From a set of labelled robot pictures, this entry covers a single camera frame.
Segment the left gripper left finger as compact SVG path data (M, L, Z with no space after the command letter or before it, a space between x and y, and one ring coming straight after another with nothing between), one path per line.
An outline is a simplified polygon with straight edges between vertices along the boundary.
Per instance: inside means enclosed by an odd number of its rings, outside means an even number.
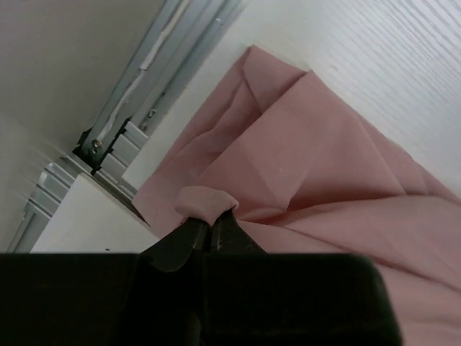
M3 345L208 345L191 218L145 251L1 256Z

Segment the pink trousers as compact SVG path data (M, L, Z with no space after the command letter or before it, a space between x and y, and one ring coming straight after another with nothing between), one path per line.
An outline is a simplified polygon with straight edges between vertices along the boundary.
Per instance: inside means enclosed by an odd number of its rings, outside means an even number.
M460 343L460 199L313 72L234 63L133 205L158 237L233 209L268 252L352 252L382 274L405 345Z

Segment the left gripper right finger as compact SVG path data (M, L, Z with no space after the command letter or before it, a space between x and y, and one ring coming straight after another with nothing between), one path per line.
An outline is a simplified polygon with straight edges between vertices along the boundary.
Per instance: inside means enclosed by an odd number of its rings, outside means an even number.
M400 345L377 268L353 254L270 254L231 211L203 257L205 345Z

